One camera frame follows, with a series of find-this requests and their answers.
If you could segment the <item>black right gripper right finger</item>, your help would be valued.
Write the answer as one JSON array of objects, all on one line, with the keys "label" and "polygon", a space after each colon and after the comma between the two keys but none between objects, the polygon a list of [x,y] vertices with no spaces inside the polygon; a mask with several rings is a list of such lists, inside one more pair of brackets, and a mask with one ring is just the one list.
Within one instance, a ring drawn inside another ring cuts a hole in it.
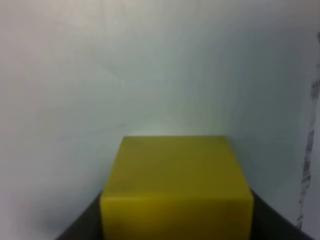
[{"label": "black right gripper right finger", "polygon": [[254,198],[251,240],[312,240],[268,205],[257,193]]}]

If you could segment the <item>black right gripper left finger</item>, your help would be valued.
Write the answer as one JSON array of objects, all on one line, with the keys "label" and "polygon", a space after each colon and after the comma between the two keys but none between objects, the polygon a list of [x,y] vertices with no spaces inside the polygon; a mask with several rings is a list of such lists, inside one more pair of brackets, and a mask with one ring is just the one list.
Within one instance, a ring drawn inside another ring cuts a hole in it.
[{"label": "black right gripper left finger", "polygon": [[103,240],[100,196],[56,240]]}]

